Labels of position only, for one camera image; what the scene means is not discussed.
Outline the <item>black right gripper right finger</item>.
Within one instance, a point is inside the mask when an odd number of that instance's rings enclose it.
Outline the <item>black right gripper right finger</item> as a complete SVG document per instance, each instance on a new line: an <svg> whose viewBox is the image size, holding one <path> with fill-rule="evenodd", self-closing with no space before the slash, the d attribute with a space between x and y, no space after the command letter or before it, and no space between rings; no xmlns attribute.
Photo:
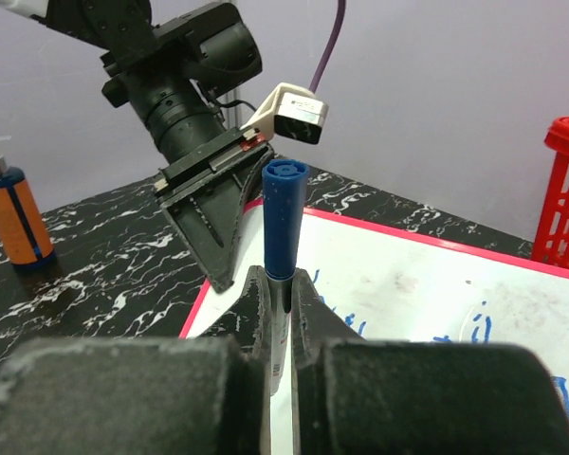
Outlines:
<svg viewBox="0 0 569 455"><path fill-rule="evenodd" d="M297 454L569 454L569 418L545 366L511 344L366 340L295 273Z"/></svg>

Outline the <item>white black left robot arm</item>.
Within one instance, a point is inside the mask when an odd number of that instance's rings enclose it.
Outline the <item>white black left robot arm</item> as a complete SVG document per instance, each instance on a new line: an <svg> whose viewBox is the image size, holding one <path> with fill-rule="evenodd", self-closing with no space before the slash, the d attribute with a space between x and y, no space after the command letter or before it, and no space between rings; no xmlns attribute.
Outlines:
<svg viewBox="0 0 569 455"><path fill-rule="evenodd" d="M147 1L5 1L2 8L99 47L103 95L130 105L167 166L153 193L217 292L232 286L245 204L274 156L251 127L225 127L219 99L257 76L238 9L213 2L156 25Z"/></svg>

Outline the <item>pink framed whiteboard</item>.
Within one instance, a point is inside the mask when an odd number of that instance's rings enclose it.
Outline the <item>pink framed whiteboard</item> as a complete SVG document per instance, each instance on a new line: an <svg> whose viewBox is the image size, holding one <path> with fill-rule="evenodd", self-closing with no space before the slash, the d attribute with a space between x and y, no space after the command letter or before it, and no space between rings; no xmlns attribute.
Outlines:
<svg viewBox="0 0 569 455"><path fill-rule="evenodd" d="M569 271L314 209L298 268L366 340L529 350L569 418ZM278 404L292 403L291 326L286 347Z"/></svg>

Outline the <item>white blue whiteboard marker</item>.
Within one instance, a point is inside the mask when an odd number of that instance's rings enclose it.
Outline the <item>white blue whiteboard marker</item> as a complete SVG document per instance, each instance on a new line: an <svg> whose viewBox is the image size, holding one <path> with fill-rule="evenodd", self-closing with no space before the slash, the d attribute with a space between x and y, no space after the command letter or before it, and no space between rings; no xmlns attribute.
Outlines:
<svg viewBox="0 0 569 455"><path fill-rule="evenodd" d="M274 159L262 170L264 269L272 311L272 394L278 391L284 372L308 175L309 167L292 159Z"/></svg>

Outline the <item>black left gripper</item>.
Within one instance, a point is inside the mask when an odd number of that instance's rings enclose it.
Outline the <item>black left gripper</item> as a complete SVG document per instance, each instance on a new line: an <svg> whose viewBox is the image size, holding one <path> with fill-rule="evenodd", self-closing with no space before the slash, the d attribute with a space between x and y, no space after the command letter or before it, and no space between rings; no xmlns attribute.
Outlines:
<svg viewBox="0 0 569 455"><path fill-rule="evenodd" d="M232 128L156 176L156 201L217 292L232 286L245 207L261 192L262 169L273 157L258 133ZM222 177L234 183L217 185Z"/></svg>

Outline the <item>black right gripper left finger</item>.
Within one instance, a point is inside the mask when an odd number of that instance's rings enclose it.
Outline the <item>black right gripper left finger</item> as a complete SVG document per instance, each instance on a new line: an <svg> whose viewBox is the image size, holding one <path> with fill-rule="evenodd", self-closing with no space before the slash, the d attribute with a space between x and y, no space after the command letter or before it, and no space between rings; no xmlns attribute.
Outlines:
<svg viewBox="0 0 569 455"><path fill-rule="evenodd" d="M267 454L266 272L201 336L45 337L0 368L0 454Z"/></svg>

